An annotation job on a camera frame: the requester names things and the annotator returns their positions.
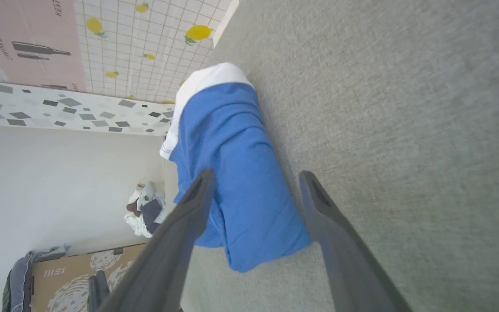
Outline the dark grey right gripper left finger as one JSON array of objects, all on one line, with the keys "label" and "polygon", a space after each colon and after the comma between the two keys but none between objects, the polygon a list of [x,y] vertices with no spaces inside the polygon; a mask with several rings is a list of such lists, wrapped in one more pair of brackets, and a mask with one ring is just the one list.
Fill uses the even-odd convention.
[{"label": "dark grey right gripper left finger", "polygon": [[207,226],[216,189],[205,168],[103,301],[100,312],[177,312],[195,241]]}]

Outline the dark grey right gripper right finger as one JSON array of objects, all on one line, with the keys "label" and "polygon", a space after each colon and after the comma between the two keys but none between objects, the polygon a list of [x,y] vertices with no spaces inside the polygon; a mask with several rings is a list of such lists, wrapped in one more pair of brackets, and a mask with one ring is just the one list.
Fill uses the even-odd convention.
[{"label": "dark grey right gripper right finger", "polygon": [[299,174],[304,219],[321,246],[337,312],[409,312],[386,271],[313,172]]}]

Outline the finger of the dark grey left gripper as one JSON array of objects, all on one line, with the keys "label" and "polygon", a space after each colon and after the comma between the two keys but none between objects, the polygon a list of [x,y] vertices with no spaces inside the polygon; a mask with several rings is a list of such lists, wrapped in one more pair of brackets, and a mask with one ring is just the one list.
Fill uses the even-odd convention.
[{"label": "finger of the dark grey left gripper", "polygon": [[87,312],[97,312],[99,308],[99,286],[97,277],[92,275],[88,279]]},{"label": "finger of the dark grey left gripper", "polygon": [[99,270],[96,272],[96,306],[101,306],[109,294],[110,290],[107,284],[105,272],[103,270]]}]

